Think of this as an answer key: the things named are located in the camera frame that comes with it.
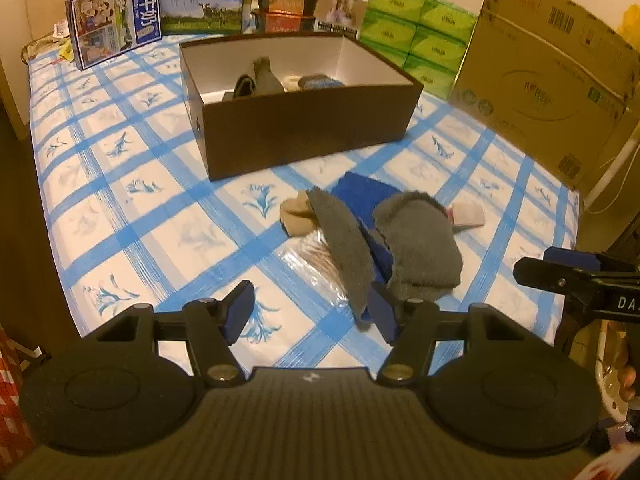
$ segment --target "tissue box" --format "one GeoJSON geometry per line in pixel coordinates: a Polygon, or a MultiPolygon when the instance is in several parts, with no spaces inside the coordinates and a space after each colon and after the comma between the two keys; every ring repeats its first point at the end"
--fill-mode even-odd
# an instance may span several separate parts
{"type": "Polygon", "coordinates": [[[160,0],[160,10],[163,34],[239,34],[251,0],[160,0]]]}
{"type": "Polygon", "coordinates": [[[407,54],[401,50],[396,50],[390,46],[380,45],[375,41],[364,40],[363,38],[360,38],[360,43],[367,45],[369,48],[375,50],[380,55],[386,57],[391,63],[399,67],[402,67],[406,61],[407,54]]]}
{"type": "Polygon", "coordinates": [[[416,26],[413,23],[367,9],[360,29],[360,37],[396,50],[409,52],[415,29],[416,26]]]}
{"type": "Polygon", "coordinates": [[[420,20],[424,0],[369,0],[369,8],[391,14],[403,20],[420,20]]]}
{"type": "Polygon", "coordinates": [[[424,85],[425,92],[444,100],[449,97],[455,72],[411,55],[406,58],[404,69],[424,85]]]}
{"type": "Polygon", "coordinates": [[[399,140],[422,91],[366,46],[324,32],[189,41],[180,44],[180,63],[191,126],[211,180],[399,140]],[[344,86],[222,101],[263,56],[280,80],[325,74],[344,86]]]}
{"type": "Polygon", "coordinates": [[[411,44],[411,54],[457,72],[466,44],[426,27],[419,27],[411,44]]]}
{"type": "Polygon", "coordinates": [[[425,0],[420,23],[468,43],[476,18],[475,14],[449,2],[425,0]]]}

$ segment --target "barcode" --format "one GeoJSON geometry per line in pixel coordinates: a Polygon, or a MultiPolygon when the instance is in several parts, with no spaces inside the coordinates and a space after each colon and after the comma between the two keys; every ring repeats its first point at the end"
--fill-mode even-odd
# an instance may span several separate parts
{"type": "Polygon", "coordinates": [[[555,28],[567,34],[570,34],[571,29],[574,28],[574,19],[557,7],[552,7],[547,23],[551,23],[555,28]]]}
{"type": "Polygon", "coordinates": [[[558,164],[558,170],[562,171],[568,178],[574,178],[580,172],[580,162],[570,155],[565,155],[560,164],[558,164]]]}
{"type": "Polygon", "coordinates": [[[338,25],[337,23],[330,22],[318,22],[318,30],[325,30],[327,32],[337,32],[338,34],[344,34],[355,40],[358,35],[358,29],[353,27],[345,27],[344,25],[338,25]]]}

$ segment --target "blue checkered bedsheet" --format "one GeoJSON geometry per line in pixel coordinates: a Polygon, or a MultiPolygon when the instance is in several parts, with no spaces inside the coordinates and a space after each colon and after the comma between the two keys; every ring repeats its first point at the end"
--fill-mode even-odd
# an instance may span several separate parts
{"type": "MultiPolygon", "coordinates": [[[[551,341],[561,301],[518,286],[521,256],[571,247],[577,195],[491,130],[423,94],[405,138],[210,182],[183,102],[172,36],[79,72],[30,63],[31,129],[52,252],[81,334],[136,302],[158,311],[222,297],[239,280],[257,289],[254,314],[232,350],[254,365],[350,367],[376,372],[389,346],[360,332],[348,307],[333,307],[277,256],[287,242],[281,200],[328,189],[345,171],[441,203],[475,202],[486,224],[459,234],[462,284],[439,303],[464,310],[485,301],[551,341]]],[[[441,344],[433,369],[458,354],[441,344]]],[[[161,353],[184,367],[182,343],[161,353]]]]}

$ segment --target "cardboard box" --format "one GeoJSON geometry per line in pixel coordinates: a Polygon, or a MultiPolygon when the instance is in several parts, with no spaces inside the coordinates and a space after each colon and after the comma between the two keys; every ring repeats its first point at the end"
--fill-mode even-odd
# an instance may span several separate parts
{"type": "Polygon", "coordinates": [[[239,34],[250,13],[251,0],[160,0],[163,34],[239,34]]]}
{"type": "Polygon", "coordinates": [[[450,102],[576,188],[622,118],[639,61],[569,0],[484,0],[450,102]]]}
{"type": "MultiPolygon", "coordinates": [[[[634,129],[640,122],[640,116],[633,110],[630,110],[628,107],[625,113],[622,114],[622,118],[618,122],[616,129],[613,131],[609,140],[605,143],[605,145],[600,150],[598,154],[598,158],[596,163],[593,165],[593,168],[589,170],[582,180],[580,181],[580,191],[586,194],[593,189],[593,187],[598,183],[600,178],[604,175],[604,173],[609,169],[609,166],[612,160],[620,153],[622,147],[629,140],[631,135],[634,132],[634,129]]],[[[598,210],[601,208],[600,204],[607,204],[613,198],[613,195],[620,188],[620,181],[624,176],[627,165],[625,164],[616,174],[613,181],[607,186],[607,189],[604,190],[603,195],[607,193],[610,194],[608,200],[603,200],[603,196],[598,199],[595,206],[591,207],[593,210],[598,210]]]]}
{"type": "Polygon", "coordinates": [[[191,126],[211,180],[399,140],[422,91],[382,56],[337,34],[190,41],[180,45],[180,63],[191,126]],[[322,73],[345,86],[221,102],[262,56],[279,79],[322,73]]]}

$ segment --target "beige sock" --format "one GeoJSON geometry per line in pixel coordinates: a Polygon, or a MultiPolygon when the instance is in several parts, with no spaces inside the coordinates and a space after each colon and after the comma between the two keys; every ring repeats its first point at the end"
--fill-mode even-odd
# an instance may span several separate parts
{"type": "Polygon", "coordinates": [[[289,236],[305,236],[318,229],[318,219],[311,209],[306,191],[280,204],[280,222],[289,236]]]}

